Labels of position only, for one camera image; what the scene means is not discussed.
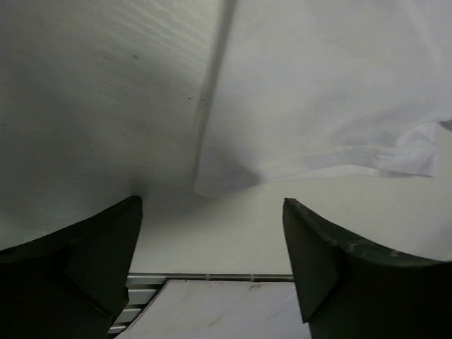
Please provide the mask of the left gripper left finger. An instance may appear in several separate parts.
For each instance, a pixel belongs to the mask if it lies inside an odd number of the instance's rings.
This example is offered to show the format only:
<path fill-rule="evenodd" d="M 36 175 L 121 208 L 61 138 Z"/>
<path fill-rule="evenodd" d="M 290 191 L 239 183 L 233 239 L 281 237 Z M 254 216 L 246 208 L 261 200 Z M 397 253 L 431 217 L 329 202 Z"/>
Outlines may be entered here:
<path fill-rule="evenodd" d="M 1 251 L 2 338 L 107 338 L 129 301 L 140 197 Z"/>

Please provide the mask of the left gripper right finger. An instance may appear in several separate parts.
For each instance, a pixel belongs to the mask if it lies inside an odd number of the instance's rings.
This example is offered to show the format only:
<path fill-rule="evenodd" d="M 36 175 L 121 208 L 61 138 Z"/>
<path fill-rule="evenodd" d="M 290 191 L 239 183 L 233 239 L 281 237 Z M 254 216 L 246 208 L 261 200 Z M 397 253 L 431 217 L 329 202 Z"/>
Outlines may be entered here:
<path fill-rule="evenodd" d="M 311 337 L 451 337 L 450 262 L 377 244 L 293 198 L 282 222 Z"/>

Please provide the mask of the white t shirt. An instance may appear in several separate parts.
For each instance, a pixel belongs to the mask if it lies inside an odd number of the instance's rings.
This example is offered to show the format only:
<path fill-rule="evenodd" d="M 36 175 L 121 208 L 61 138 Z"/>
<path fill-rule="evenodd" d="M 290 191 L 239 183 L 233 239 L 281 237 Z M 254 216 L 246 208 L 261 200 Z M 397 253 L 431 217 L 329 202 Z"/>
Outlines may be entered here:
<path fill-rule="evenodd" d="M 196 191 L 430 177 L 450 119 L 450 1 L 238 1 Z"/>

